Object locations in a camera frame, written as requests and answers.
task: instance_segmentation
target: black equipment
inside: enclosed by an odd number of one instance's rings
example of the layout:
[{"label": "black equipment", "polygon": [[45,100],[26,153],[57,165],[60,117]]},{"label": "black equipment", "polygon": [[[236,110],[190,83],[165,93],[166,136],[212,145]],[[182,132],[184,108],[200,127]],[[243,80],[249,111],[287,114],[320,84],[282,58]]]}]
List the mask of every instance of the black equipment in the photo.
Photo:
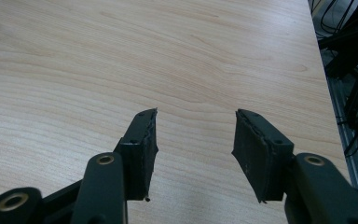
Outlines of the black equipment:
[{"label": "black equipment", "polygon": [[[128,223],[127,200],[148,199],[158,147],[157,109],[135,116],[114,152],[89,160],[83,180],[42,199],[33,188],[0,195],[0,224]],[[238,110],[234,150],[259,202],[286,193],[289,223],[358,224],[358,191],[328,159],[294,144],[260,115]]]},{"label": "black equipment", "polygon": [[356,74],[356,82],[344,107],[345,117],[352,129],[356,128],[358,114],[358,7],[337,33],[318,41],[319,49],[331,49],[337,56],[324,68],[329,77],[344,77]]}]

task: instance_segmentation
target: floor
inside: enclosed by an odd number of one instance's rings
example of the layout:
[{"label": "floor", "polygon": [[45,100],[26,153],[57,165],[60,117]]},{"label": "floor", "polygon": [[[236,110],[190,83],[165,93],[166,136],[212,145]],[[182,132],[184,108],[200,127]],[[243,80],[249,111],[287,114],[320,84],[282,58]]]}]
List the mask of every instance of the floor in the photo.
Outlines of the floor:
[{"label": "floor", "polygon": [[[315,31],[317,36],[320,38],[322,36],[329,36],[330,34],[327,33],[324,29],[321,27],[321,20],[323,17],[323,14],[326,12],[329,4],[333,2],[332,0],[325,1],[324,5],[321,7],[321,9],[318,11],[316,16],[313,18],[313,23],[315,27]],[[323,22],[331,27],[337,27],[342,15],[344,14],[345,10],[350,6],[350,0],[337,0],[335,1],[334,5],[330,7],[330,9],[325,13]],[[356,6],[358,4],[358,1],[354,1],[351,9],[349,11],[349,15],[347,18],[351,15],[351,13],[355,10]],[[334,57],[334,52],[331,52],[329,50],[323,50],[321,51],[321,56],[324,65],[326,65],[328,62],[330,62],[331,59]],[[351,92],[351,87],[354,83],[354,77],[352,75],[347,74],[342,79],[332,79],[327,78],[327,81],[329,83],[329,89],[332,96],[333,105],[335,106],[335,112],[337,118],[337,122],[340,122],[342,120],[342,109],[345,105],[346,98],[349,96]],[[338,125],[338,129],[341,135],[342,145],[343,149],[345,149],[348,145],[348,143],[351,141],[353,137],[353,131],[349,129],[346,125]],[[351,182],[352,185],[356,188],[358,188],[358,151],[353,155],[347,158],[347,164],[348,169],[351,175]]]}]

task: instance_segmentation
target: screw hole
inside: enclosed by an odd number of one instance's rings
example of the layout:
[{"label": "screw hole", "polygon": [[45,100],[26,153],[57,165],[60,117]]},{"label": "screw hole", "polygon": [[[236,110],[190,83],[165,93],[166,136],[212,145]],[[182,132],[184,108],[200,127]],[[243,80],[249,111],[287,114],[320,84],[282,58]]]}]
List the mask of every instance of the screw hole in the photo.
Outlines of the screw hole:
[{"label": "screw hole", "polygon": [[114,160],[115,158],[113,156],[101,156],[100,158],[97,159],[97,163],[100,165],[106,165]]},{"label": "screw hole", "polygon": [[25,204],[28,198],[28,194],[26,193],[13,193],[0,202],[0,211],[8,212],[14,210]]},{"label": "screw hole", "polygon": [[307,161],[308,163],[312,164],[312,165],[316,165],[316,166],[323,166],[324,165],[324,161],[318,157],[314,157],[314,156],[307,156],[304,158],[305,161]]}]

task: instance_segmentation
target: wood grain surface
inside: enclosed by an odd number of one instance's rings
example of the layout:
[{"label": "wood grain surface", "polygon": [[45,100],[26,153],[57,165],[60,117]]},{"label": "wood grain surface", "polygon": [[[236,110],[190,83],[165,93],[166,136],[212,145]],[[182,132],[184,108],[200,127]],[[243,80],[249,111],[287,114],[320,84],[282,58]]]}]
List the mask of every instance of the wood grain surface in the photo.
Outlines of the wood grain surface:
[{"label": "wood grain surface", "polygon": [[307,1],[0,0],[0,194],[77,181],[153,107],[130,223],[286,223],[231,155],[238,108],[348,178]]}]

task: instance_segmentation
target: wooden table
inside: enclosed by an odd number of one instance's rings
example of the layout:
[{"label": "wooden table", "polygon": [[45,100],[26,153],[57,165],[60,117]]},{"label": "wooden table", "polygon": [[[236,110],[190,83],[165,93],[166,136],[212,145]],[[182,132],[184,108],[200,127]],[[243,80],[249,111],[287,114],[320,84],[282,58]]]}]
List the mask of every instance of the wooden table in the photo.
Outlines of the wooden table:
[{"label": "wooden table", "polygon": [[0,0],[0,194],[77,181],[153,107],[130,223],[286,222],[231,155],[239,107],[348,178],[307,1]]}]

